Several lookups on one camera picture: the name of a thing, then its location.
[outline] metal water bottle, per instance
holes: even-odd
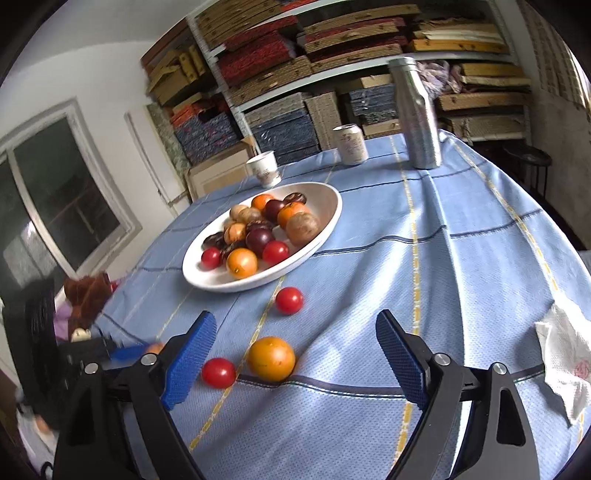
[[[441,149],[433,104],[418,75],[417,61],[411,57],[388,64],[396,84],[396,103],[408,158],[415,168],[437,168]]]

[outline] orange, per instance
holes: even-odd
[[[277,214],[277,223],[285,230],[285,226],[291,217],[296,213],[306,212],[310,213],[308,207],[300,202],[291,202],[285,205]]]
[[[296,365],[293,348],[279,337],[264,337],[254,342],[246,359],[248,367],[262,380],[281,382]]]
[[[234,278],[240,280],[256,273],[258,261],[254,252],[248,248],[237,248],[228,255],[226,268]]]
[[[265,209],[265,205],[269,200],[274,200],[275,197],[273,195],[269,195],[268,193],[261,193],[252,199],[251,207],[256,208],[257,210],[263,211]]]

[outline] window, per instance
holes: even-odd
[[[0,297],[92,274],[139,231],[75,103],[0,140]]]

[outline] paper cup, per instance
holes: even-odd
[[[273,151],[252,157],[246,162],[246,171],[254,175],[266,189],[274,187],[281,181]]]

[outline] black stool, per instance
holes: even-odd
[[[545,168],[544,172],[544,193],[543,197],[546,198],[546,187],[548,185],[548,167],[552,165],[552,158],[544,151],[539,148],[530,147],[525,143],[511,143],[503,145],[503,150],[509,156],[509,158],[516,160],[519,165],[519,172],[521,172],[521,166],[525,165],[526,171],[523,178],[520,179],[525,184],[525,177],[527,176],[528,166],[535,167],[535,186],[534,190],[538,193],[538,184],[540,182],[540,167]],[[532,180],[534,176],[530,175],[530,191],[532,189]]]

